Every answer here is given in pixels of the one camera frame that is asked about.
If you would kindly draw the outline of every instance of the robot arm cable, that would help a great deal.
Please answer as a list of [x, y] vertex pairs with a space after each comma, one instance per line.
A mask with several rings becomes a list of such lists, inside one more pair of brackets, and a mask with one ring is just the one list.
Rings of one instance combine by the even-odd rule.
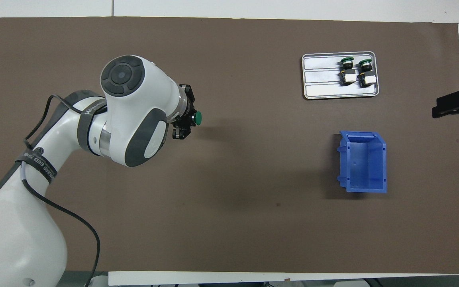
[[91, 226], [91, 224], [89, 224], [86, 220], [84, 220], [84, 218], [78, 216], [77, 214], [75, 214], [72, 211], [69, 211], [68, 209], [62, 207], [61, 205], [59, 205], [59, 204], [57, 204], [57, 203], [45, 198], [44, 196], [39, 194], [37, 191], [35, 191], [31, 187], [31, 185], [29, 185], [29, 183], [27, 182], [25, 167], [26, 167], [26, 163], [22, 162], [20, 164], [20, 180], [22, 181], [22, 184], [24, 185], [24, 187], [29, 191], [29, 193], [34, 195], [39, 200], [42, 200], [46, 204], [49, 204], [50, 206], [54, 207], [55, 209], [58, 209], [59, 211], [65, 212], [66, 214], [68, 214], [68, 215], [72, 216], [73, 218], [79, 220], [84, 225], [86, 225], [86, 227], [88, 227], [90, 229], [90, 231], [93, 233], [93, 236], [95, 236], [95, 239], [97, 241], [97, 252], [96, 252], [96, 256], [95, 256], [95, 262], [93, 263], [93, 268], [91, 269], [90, 277], [88, 278], [88, 281], [84, 285], [84, 287], [87, 287], [89, 285], [90, 281], [91, 281], [91, 278], [93, 278], [93, 274], [95, 273], [95, 269], [97, 268], [98, 257], [99, 257], [99, 254], [100, 254], [100, 238], [98, 237], [98, 234], [97, 234], [96, 230]]
[[60, 100], [60, 102], [65, 105], [66, 107], [68, 107], [69, 109], [73, 110], [74, 112], [76, 113], [82, 113], [82, 111], [80, 111], [79, 109], [76, 109], [75, 107], [73, 107], [71, 104], [67, 103], [62, 97], [58, 96], [57, 94], [52, 94], [49, 96], [49, 98], [47, 99], [47, 103], [45, 104], [45, 109], [43, 111], [43, 114], [42, 114], [42, 118], [38, 121], [38, 124], [34, 127], [34, 129], [26, 136], [26, 138], [24, 138], [24, 144], [26, 145], [26, 147], [28, 149], [33, 149], [33, 147], [31, 146], [31, 144], [27, 141], [29, 140], [29, 138], [31, 138], [31, 136], [33, 136], [33, 134], [38, 130], [38, 128], [43, 124], [44, 120], [45, 120], [45, 117], [47, 116], [47, 113], [49, 112], [49, 106], [51, 105], [51, 100], [53, 98], [57, 98], [58, 100]]

